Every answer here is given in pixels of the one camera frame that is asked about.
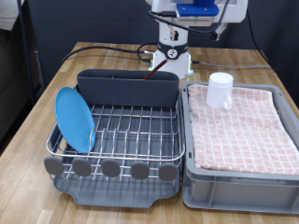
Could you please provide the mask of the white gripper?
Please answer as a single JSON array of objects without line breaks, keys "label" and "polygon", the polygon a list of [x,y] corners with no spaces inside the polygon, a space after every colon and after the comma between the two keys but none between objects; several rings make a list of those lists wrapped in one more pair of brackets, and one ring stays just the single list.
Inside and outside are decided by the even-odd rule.
[{"label": "white gripper", "polygon": [[[249,0],[150,0],[151,11],[162,19],[176,24],[212,24],[217,22],[242,22]],[[210,34],[218,41],[227,24],[221,23]],[[169,26],[170,38],[178,41],[178,32]]]}]

